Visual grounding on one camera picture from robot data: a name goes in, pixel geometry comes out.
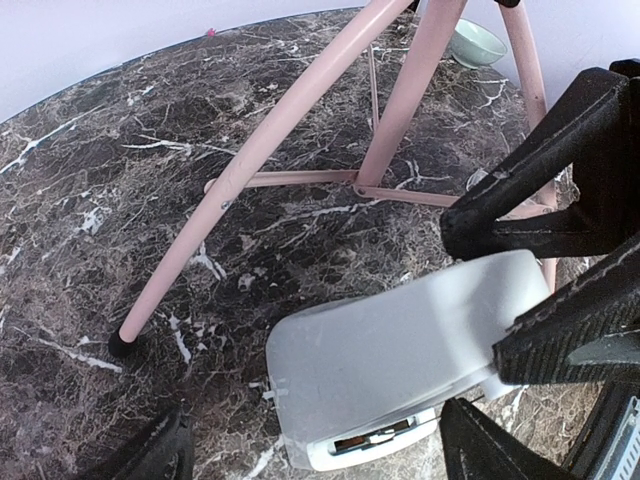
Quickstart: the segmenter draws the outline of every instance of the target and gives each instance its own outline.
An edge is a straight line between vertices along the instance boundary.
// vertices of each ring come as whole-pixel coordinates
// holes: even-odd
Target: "dark marble surface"
[[[169,48],[0,125],[0,477],[70,478],[180,401],[195,419],[197,479],[443,477],[437,435],[341,472],[293,470],[263,399],[263,348],[279,319],[451,263],[439,209],[365,201],[340,185],[246,190],[156,311],[141,352],[119,362],[106,351],[204,184],[352,15]],[[375,44],[383,104],[412,28],[407,16]],[[266,168],[357,167],[372,136],[367,72],[363,55]],[[524,132],[509,82],[445,59],[384,181],[461,194]],[[483,408],[535,446],[550,418],[539,423],[539,405],[557,421],[549,401],[581,399],[564,414],[569,438],[595,391],[538,389]],[[557,442],[542,453],[558,460],[568,440]]]

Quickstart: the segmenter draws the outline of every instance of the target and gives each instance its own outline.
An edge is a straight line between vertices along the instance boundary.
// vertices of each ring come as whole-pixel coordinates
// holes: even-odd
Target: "black plastic bracket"
[[[614,64],[636,73],[635,61]],[[497,221],[573,164],[566,210]],[[529,137],[441,217],[454,258],[529,249],[539,258],[603,255],[640,230],[640,78],[581,72]]]
[[[638,319],[640,233],[516,318],[495,365],[520,385],[638,378]]]
[[[447,400],[440,434],[449,480],[575,480],[466,400]]]
[[[193,477],[191,420],[182,407],[158,416],[109,459],[76,480],[149,480],[165,478],[171,465],[175,480]]]

